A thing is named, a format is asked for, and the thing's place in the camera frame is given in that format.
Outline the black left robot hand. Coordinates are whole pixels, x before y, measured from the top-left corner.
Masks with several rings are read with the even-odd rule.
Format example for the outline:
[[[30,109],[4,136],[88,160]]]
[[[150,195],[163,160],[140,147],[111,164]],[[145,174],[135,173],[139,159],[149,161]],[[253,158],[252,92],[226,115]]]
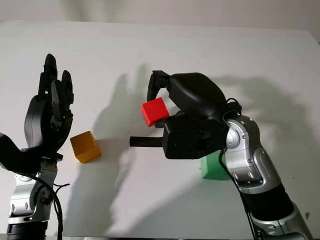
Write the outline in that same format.
[[[30,149],[44,154],[57,152],[66,141],[73,122],[74,102],[71,74],[64,70],[58,79],[56,58],[47,54],[37,94],[31,99],[24,134]]]

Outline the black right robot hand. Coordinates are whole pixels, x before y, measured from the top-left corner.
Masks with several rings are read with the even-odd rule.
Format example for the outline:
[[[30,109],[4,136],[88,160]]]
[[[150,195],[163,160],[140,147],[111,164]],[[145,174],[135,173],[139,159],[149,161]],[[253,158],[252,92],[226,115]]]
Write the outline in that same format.
[[[227,111],[227,100],[222,90],[199,72],[169,75],[154,70],[150,76],[147,100],[156,99],[160,89],[168,91],[169,98],[187,116],[212,125],[224,125],[222,115]]]

